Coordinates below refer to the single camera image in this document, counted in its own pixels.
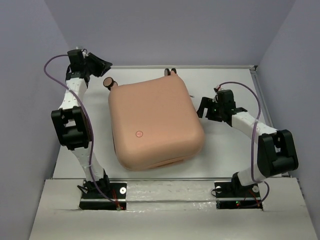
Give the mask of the pink hard-shell suitcase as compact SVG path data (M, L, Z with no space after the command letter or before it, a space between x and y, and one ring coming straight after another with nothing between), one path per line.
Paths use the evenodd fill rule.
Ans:
M182 162L203 148L205 132L175 68L157 79L118 85L107 77L115 155L130 171Z

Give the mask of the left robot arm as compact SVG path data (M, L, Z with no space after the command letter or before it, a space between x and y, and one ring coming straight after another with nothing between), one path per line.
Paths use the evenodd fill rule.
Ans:
M51 112L51 120L59 143L73 153L85 174L84 185L79 189L84 194L107 198L111 184L94 153L94 132L83 98L91 76L103 76L112 63L86 49L72 49L65 56L69 60L65 81L56 80L65 93L61 105Z

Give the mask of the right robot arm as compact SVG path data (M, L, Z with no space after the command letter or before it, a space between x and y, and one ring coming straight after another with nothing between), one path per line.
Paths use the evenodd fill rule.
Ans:
M233 92L218 90L214 98L203 97L197 110L199 118L224 122L251 140L250 167L233 174L231 181L219 189L222 193L242 196L253 185L299 167L292 133L270 127L245 108L237 107Z

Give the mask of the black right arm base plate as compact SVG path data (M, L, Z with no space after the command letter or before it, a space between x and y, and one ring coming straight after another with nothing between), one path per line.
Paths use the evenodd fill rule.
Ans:
M256 183L235 189L231 181L216 181L210 194L215 197L218 210L263 209Z

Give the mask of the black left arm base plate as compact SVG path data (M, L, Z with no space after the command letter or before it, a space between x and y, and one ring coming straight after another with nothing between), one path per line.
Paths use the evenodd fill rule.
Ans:
M127 182L125 181L111 181L110 190L102 190L107 198L95 188L89 190L85 181L77 188L81 192L79 201L81 210L124 211L127 209Z

